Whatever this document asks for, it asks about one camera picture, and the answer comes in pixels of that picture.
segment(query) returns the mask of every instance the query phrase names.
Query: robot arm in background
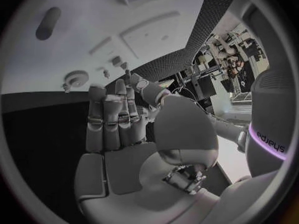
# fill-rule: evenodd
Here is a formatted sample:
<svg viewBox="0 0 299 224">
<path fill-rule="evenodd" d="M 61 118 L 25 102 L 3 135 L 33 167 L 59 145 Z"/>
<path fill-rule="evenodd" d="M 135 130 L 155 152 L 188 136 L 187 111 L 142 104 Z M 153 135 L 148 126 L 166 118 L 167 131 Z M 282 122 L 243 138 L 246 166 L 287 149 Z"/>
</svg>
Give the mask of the robot arm in background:
<svg viewBox="0 0 299 224">
<path fill-rule="evenodd" d="M 150 104 L 149 120 L 154 121 L 159 114 L 161 108 L 161 100 L 170 94 L 170 92 L 155 83 L 143 79 L 137 74 L 133 74 L 132 87 L 141 94 L 142 98 Z M 218 136 L 228 139 L 238 145 L 240 152 L 245 152 L 245 143 L 247 139 L 248 129 L 236 126 L 212 114 L 207 115 L 215 128 Z"/>
</svg>

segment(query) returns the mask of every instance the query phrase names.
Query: white ceiling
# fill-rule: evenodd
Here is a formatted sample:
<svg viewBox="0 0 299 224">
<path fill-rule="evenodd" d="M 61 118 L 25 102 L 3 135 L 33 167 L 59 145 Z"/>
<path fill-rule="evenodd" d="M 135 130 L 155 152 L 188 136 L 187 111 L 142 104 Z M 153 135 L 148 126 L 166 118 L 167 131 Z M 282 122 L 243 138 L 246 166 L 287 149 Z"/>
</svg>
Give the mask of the white ceiling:
<svg viewBox="0 0 299 224">
<path fill-rule="evenodd" d="M 2 94 L 63 91 L 65 75 L 74 70 L 88 72 L 89 81 L 73 91 L 86 91 L 91 83 L 107 85 L 124 74 L 110 62 L 115 56 L 121 56 L 132 70 L 184 48 L 202 3 L 203 0 L 140 0 L 128 4 L 119 0 L 43 0 L 26 15 L 25 23 L 14 25 L 19 27 L 17 43 L 10 47 L 5 59 Z M 61 17 L 52 36 L 38 40 L 35 31 L 46 11 L 54 6 L 61 9 Z M 109 79 L 101 67 L 109 70 Z"/>
</svg>

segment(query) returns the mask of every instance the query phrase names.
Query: glowing light strip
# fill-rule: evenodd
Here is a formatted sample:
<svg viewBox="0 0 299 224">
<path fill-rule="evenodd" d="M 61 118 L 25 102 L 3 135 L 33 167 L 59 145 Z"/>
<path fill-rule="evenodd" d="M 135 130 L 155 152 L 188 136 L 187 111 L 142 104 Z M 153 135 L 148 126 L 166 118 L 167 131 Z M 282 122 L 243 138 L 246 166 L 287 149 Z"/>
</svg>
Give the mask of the glowing light strip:
<svg viewBox="0 0 299 224">
<path fill-rule="evenodd" d="M 256 135 L 255 131 L 252 128 L 252 124 L 250 123 L 249 125 L 249 134 L 250 136 L 254 139 L 254 141 L 256 141 L 257 144 L 259 144 L 264 150 L 266 150 L 267 152 L 271 153 L 272 155 L 274 155 L 275 157 L 281 159 L 281 160 L 285 160 L 286 157 L 275 152 L 274 150 L 272 150 L 271 148 L 269 148 L 264 142 L 262 142 L 261 140 L 259 140 L 258 136 Z"/>
</svg>

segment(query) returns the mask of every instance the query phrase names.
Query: perforated black panel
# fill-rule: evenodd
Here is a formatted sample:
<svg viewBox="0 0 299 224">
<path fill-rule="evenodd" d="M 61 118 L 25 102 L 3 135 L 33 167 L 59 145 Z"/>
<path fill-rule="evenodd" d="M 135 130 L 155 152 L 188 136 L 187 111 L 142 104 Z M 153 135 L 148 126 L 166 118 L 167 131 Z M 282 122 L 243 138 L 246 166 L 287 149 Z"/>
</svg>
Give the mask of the perforated black panel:
<svg viewBox="0 0 299 224">
<path fill-rule="evenodd" d="M 150 61 L 136 69 L 137 73 L 149 81 L 158 81 L 184 70 L 192 63 L 201 45 L 218 24 L 233 0 L 204 0 L 193 31 L 184 49 L 172 52 Z M 107 85 L 108 93 L 114 90 L 115 82 Z"/>
</svg>

